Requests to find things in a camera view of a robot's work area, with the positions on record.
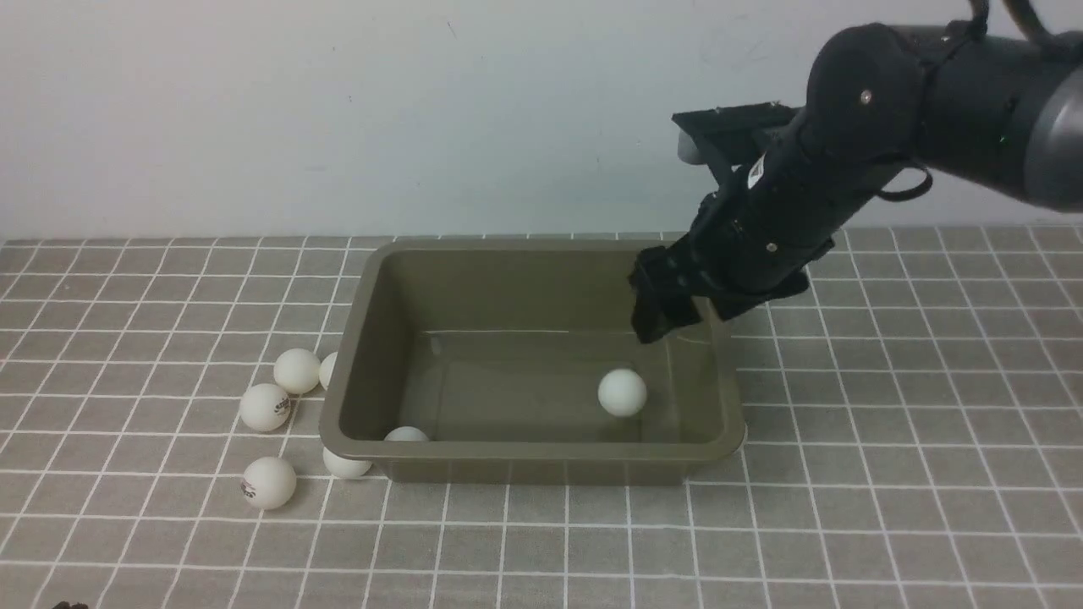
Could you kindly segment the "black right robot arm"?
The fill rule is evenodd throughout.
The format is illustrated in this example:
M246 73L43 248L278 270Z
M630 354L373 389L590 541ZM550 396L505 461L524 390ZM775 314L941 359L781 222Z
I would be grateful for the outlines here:
M904 203L932 171L1014 200L1080 212L1080 33L1046 30L1007 1L1019 40L987 31L989 3L943 26L870 23L828 38L805 105L777 101L682 112L679 157L718 187L689 231L635 257L631 324L640 344L728 321L810 286L805 267L874 198Z

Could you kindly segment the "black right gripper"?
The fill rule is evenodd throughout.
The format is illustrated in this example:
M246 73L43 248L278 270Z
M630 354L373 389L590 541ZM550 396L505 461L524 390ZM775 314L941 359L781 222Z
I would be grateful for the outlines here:
M808 289L804 269L898 172L882 151L856 159L830 151L809 128L793 128L758 163L742 168L669 246L645 248L629 277L639 344L703 321L697 300L723 322Z

